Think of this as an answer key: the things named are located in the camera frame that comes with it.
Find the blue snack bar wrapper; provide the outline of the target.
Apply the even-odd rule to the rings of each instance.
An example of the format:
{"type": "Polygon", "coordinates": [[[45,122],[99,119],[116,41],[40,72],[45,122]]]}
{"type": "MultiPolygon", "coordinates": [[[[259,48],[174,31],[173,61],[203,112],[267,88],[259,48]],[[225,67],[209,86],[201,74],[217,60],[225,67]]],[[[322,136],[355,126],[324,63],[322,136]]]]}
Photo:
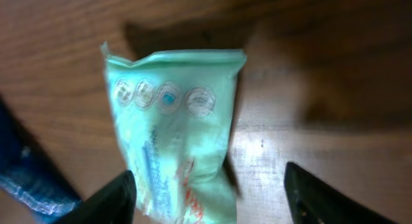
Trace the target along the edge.
{"type": "Polygon", "coordinates": [[[54,223],[82,198],[27,129],[1,101],[1,189],[38,223],[54,223]]]}

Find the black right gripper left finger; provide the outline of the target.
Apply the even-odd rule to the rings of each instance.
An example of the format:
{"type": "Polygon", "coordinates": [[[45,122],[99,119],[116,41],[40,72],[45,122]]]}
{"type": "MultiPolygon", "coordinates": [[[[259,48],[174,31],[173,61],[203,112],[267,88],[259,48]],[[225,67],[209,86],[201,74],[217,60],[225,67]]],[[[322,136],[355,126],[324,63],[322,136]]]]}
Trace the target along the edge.
{"type": "Polygon", "coordinates": [[[135,205],[135,177],[126,170],[54,224],[132,224],[135,205]]]}

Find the mint green snack packet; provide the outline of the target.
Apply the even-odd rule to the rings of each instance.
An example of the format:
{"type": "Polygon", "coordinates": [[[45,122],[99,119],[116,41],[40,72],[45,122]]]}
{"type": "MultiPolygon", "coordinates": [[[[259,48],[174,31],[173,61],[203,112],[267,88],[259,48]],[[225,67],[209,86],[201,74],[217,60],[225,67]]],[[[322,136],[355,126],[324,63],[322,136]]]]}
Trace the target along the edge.
{"type": "Polygon", "coordinates": [[[158,223],[235,223],[223,162],[243,51],[169,50],[131,61],[100,49],[137,209],[158,223]]]}

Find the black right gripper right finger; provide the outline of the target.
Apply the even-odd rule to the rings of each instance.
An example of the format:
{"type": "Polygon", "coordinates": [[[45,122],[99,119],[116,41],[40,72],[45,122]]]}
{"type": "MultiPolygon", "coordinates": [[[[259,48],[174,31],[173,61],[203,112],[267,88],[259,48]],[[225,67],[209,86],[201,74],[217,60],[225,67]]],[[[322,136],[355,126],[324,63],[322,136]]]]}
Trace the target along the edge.
{"type": "Polygon", "coordinates": [[[294,223],[392,223],[390,219],[353,201],[294,162],[286,164],[284,186],[294,223]]]}

